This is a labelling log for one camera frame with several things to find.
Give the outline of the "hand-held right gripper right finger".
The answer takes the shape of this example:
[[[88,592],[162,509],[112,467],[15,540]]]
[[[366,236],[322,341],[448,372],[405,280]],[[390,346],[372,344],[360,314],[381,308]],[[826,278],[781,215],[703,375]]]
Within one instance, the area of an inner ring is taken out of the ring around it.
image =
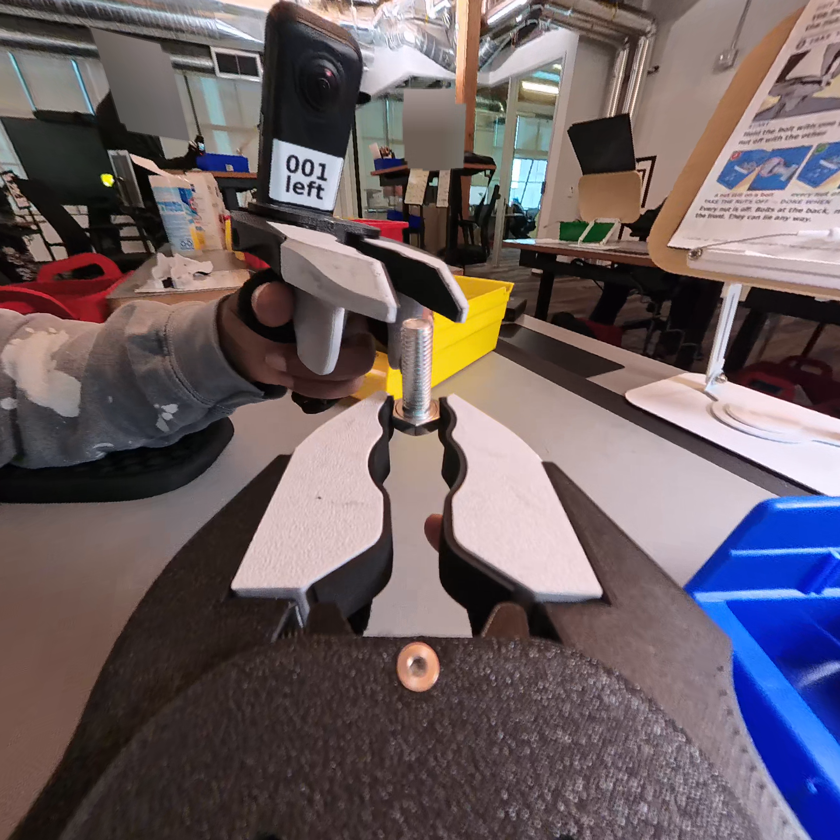
[[[602,584],[548,468],[519,436],[457,395],[440,402],[448,486],[438,546],[447,594],[479,631],[498,604],[599,601]]]

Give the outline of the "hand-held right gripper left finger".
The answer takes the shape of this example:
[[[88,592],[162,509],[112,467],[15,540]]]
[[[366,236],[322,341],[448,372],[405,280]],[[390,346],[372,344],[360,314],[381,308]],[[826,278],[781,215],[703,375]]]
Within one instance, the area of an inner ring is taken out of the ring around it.
[[[293,452],[234,575],[238,597],[369,610],[391,578],[391,396],[378,392],[318,427]]]

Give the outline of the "yellow plastic bin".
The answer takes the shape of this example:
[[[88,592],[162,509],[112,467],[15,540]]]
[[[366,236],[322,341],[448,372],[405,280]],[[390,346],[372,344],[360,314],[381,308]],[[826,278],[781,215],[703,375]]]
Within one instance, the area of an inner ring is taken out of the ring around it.
[[[468,318],[463,323],[434,315],[432,386],[473,364],[497,346],[502,320],[514,284],[505,280],[455,276],[469,304]],[[363,400],[377,392],[394,398],[403,396],[403,377],[393,369],[386,352],[377,352],[374,365],[353,394]]]

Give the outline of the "silver hex bolt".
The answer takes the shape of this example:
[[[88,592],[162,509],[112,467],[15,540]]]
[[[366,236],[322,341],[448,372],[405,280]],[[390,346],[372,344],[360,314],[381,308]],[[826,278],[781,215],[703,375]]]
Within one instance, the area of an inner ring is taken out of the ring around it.
[[[409,318],[401,328],[402,408],[400,414],[418,426],[433,418],[432,369],[434,324],[426,317]]]

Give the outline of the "silver hex nut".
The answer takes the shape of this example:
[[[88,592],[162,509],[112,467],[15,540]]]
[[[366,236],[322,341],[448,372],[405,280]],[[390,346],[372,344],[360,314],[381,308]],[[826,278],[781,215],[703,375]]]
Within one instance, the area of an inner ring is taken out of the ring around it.
[[[438,430],[440,425],[439,401],[432,399],[426,414],[406,414],[404,400],[396,400],[392,410],[392,427],[404,434],[423,436]]]

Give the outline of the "blue plastic bin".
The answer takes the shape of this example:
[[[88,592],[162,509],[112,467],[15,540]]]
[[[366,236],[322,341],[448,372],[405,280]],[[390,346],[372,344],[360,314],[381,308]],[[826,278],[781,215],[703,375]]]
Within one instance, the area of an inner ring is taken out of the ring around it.
[[[810,838],[839,838],[839,499],[761,502],[686,591],[731,640],[773,782]]]

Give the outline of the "person's left hand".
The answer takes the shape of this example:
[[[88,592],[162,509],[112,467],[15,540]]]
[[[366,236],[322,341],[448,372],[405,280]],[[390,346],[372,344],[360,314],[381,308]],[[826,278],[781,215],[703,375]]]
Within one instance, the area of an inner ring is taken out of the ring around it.
[[[325,375],[312,373],[300,361],[294,343],[272,342],[248,327],[237,313],[234,295],[217,307],[217,335],[227,362],[247,382],[282,386],[306,397],[339,400],[352,396],[375,362],[371,321],[355,313],[345,323],[335,368]]]

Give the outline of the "black office chair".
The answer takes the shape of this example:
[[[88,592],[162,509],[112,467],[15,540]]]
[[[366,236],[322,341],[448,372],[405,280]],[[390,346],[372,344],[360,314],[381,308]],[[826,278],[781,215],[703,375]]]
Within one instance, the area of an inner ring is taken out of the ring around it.
[[[447,249],[444,261],[450,266],[468,266],[485,264],[490,256],[490,222],[496,209],[500,195],[498,184],[487,191],[475,207],[472,217],[458,221],[458,227],[464,241]]]

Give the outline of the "wooden desk with black legs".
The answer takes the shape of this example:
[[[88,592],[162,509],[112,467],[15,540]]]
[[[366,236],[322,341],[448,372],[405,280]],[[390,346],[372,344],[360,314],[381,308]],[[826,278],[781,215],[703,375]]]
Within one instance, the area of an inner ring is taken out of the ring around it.
[[[569,260],[582,259],[602,261],[609,264],[655,268],[656,265],[642,243],[643,249],[633,250],[630,243],[620,242],[614,248],[599,248],[593,245],[562,242],[555,239],[504,239],[500,243],[502,249],[513,249],[520,253],[518,264],[520,267],[537,270],[541,277],[534,318],[548,321],[550,303],[553,294],[553,283],[556,277],[571,277],[571,268],[561,258]]]

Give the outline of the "green bin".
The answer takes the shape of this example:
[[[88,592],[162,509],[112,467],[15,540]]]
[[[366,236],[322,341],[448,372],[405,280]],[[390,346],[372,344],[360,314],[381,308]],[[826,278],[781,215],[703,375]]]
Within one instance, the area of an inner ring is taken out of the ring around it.
[[[606,249],[618,241],[622,223],[618,219],[597,218],[591,222],[561,222],[559,241],[567,245]]]

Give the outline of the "crumpled white tissue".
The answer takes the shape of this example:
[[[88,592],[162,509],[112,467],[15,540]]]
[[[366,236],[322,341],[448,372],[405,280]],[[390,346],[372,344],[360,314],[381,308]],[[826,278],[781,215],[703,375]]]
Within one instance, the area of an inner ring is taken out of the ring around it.
[[[159,253],[152,265],[150,279],[139,285],[135,292],[152,294],[203,289],[205,281],[213,272],[214,265],[211,261],[190,259],[181,254]]]

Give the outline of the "wipes canister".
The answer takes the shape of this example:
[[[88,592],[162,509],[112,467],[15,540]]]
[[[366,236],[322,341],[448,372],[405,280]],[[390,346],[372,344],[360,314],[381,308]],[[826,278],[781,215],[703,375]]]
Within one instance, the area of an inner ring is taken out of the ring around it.
[[[195,251],[202,240],[193,207],[193,189],[182,175],[149,176],[167,241],[174,251]]]

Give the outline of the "black mesh wrist rest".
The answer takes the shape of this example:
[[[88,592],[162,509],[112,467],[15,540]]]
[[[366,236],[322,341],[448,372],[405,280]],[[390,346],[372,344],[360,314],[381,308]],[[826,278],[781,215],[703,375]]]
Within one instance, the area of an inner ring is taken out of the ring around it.
[[[66,467],[1,469],[1,502],[64,504],[135,501],[178,490],[204,474],[235,434],[225,417],[162,448],[137,448]]]

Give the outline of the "black monitor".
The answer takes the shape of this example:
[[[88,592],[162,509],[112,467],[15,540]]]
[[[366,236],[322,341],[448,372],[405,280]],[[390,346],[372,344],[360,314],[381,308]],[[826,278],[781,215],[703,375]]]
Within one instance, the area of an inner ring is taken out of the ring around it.
[[[112,168],[95,128],[10,117],[2,117],[2,125],[27,179],[46,185],[62,204],[118,202],[101,179]]]

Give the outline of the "instruction sheet on stand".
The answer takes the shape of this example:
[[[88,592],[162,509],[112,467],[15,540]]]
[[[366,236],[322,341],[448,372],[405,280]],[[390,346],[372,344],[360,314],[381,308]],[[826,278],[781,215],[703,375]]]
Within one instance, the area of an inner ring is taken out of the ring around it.
[[[815,493],[838,497],[838,419],[729,381],[746,287],[838,301],[838,2],[809,2],[743,61],[648,239],[657,267],[722,283],[704,375],[628,391],[636,408]]]

